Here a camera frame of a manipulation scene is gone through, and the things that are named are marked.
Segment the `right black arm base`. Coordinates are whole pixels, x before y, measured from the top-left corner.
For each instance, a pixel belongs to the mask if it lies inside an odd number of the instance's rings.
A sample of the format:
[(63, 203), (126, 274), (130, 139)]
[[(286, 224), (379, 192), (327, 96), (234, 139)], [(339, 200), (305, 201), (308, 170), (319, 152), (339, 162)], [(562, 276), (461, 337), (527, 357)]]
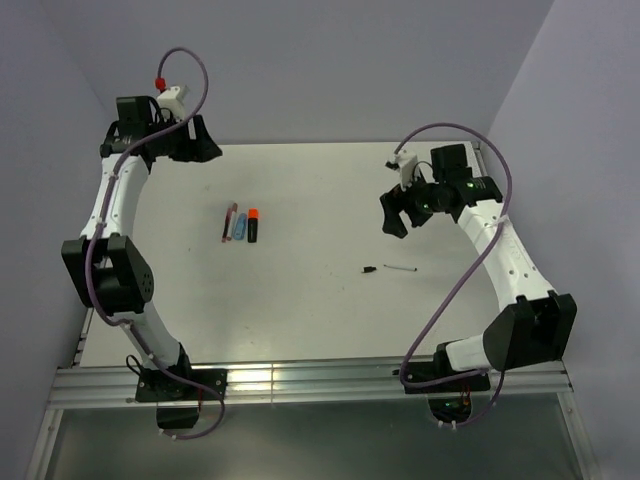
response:
[(456, 429), (469, 421), (473, 413), (472, 394), (488, 392), (491, 383), (485, 371), (456, 372), (440, 345), (429, 361), (408, 362), (392, 375), (401, 380), (406, 395), (425, 395), (430, 413), (439, 428)]

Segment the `blue highlighter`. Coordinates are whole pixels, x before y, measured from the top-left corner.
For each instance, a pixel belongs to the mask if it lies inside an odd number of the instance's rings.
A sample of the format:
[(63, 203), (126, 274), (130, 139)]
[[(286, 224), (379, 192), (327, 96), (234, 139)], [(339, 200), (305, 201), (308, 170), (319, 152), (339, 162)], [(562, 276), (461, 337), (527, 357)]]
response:
[(232, 232), (233, 240), (241, 241), (244, 239), (246, 228), (247, 228), (247, 220), (248, 220), (248, 217), (246, 213), (240, 213), (237, 216), (237, 219), (234, 224), (233, 232)]

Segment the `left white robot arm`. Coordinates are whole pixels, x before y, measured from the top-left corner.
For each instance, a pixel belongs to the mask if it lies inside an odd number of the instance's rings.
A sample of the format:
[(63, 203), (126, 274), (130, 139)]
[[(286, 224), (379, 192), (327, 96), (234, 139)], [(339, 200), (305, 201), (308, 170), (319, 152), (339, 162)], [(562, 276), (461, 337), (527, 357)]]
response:
[(134, 244), (133, 226), (157, 158), (204, 163), (222, 151), (196, 112), (181, 118), (150, 96), (119, 97), (116, 106), (118, 118), (99, 148), (102, 176), (92, 213), (79, 237), (63, 242), (63, 262), (82, 303), (121, 329), (137, 350), (137, 401), (221, 399), (225, 371), (194, 370), (161, 320), (153, 272)]

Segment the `red pen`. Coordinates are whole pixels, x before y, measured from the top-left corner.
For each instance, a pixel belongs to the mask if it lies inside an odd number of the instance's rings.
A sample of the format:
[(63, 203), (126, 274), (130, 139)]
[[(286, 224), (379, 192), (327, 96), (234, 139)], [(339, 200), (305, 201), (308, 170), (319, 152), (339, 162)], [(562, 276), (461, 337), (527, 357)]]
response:
[(222, 242), (227, 242), (232, 240), (237, 208), (238, 208), (237, 203), (233, 202), (229, 205), (227, 209), (225, 221), (224, 221), (224, 227), (223, 227), (222, 236), (221, 236)]

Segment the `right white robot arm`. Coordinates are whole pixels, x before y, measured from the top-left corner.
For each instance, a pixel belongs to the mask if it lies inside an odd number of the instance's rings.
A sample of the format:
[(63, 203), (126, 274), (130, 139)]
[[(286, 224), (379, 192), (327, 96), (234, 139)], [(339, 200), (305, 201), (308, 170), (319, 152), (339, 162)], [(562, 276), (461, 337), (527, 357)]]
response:
[(463, 386), (485, 391), (490, 370), (506, 372), (562, 359), (577, 315), (569, 294), (559, 294), (527, 253), (505, 211), (507, 199), (489, 176), (477, 176), (462, 144), (431, 152), (427, 181), (414, 153), (399, 150), (387, 168), (399, 182), (383, 194), (382, 230), (397, 238), (447, 214), (467, 235), (494, 288), (499, 313), (483, 333), (437, 346), (429, 362), (405, 359), (398, 375), (408, 391), (454, 392)]

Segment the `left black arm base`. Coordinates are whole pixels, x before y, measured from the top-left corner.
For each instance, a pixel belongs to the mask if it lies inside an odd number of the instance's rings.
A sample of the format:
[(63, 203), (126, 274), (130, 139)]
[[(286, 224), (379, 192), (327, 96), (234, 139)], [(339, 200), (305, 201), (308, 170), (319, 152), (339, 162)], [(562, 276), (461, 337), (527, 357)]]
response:
[(196, 426), (204, 401), (223, 400), (227, 387), (226, 369), (194, 369), (185, 353), (176, 366), (161, 370), (145, 368), (134, 356), (125, 359), (137, 376), (136, 403), (154, 403), (156, 424), (163, 432), (181, 434)]

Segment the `black orange highlighter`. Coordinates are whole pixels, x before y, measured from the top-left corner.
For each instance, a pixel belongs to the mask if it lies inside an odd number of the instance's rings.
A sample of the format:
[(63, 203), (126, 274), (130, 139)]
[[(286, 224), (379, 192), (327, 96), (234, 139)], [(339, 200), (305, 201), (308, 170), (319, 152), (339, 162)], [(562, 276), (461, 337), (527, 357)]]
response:
[(247, 241), (256, 243), (258, 238), (259, 210), (250, 208), (247, 216)]

